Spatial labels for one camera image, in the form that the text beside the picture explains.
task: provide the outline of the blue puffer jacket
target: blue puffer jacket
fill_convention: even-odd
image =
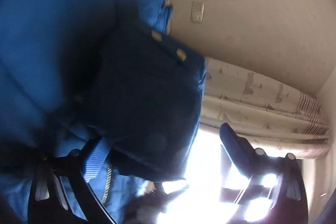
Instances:
[[[166,31],[171,7],[164,3],[0,0],[0,189],[21,220],[36,159],[65,156],[97,136],[118,141],[115,149],[129,161],[125,167],[120,156],[109,159],[118,170],[105,206],[117,221],[143,178],[183,173],[205,62],[171,38],[163,35],[162,45],[153,39],[153,30]],[[122,23],[139,19],[146,24]],[[90,181],[98,198],[105,180],[106,166]],[[65,186],[74,213],[84,217]]]

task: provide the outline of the wall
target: wall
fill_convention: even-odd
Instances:
[[[316,179],[320,182],[315,186],[313,205],[315,210],[322,209],[336,188],[336,68],[317,94],[317,99],[322,104],[322,112],[330,120],[331,149],[325,159],[319,160],[316,166]]]
[[[171,35],[210,56],[274,78],[310,95],[336,65],[336,0],[171,0]]]
[[[309,208],[309,223],[312,223],[321,213],[330,198],[330,158],[318,160],[303,160],[302,176],[306,187]]]

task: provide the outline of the curtain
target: curtain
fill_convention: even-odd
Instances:
[[[328,120],[320,103],[288,85],[208,58],[201,128],[218,133],[227,122],[270,156],[316,159],[328,153]]]

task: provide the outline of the window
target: window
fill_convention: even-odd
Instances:
[[[219,136],[199,130],[190,152],[185,178],[190,188],[168,205],[167,213],[160,214],[158,224],[212,223],[224,224],[236,212],[238,205],[220,202],[222,187],[221,142]],[[242,189],[247,178],[232,165],[225,187]],[[167,182],[167,193],[185,184]]]

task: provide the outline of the zipper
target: zipper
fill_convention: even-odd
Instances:
[[[113,169],[113,165],[112,165],[112,163],[109,163],[109,166],[107,167],[107,176],[106,176],[104,193],[103,193],[103,197],[101,198],[101,204],[103,204],[103,205],[104,205],[104,203],[106,202],[106,200],[109,196],[109,191],[110,191],[110,187],[111,187],[111,180],[112,180],[112,169]]]

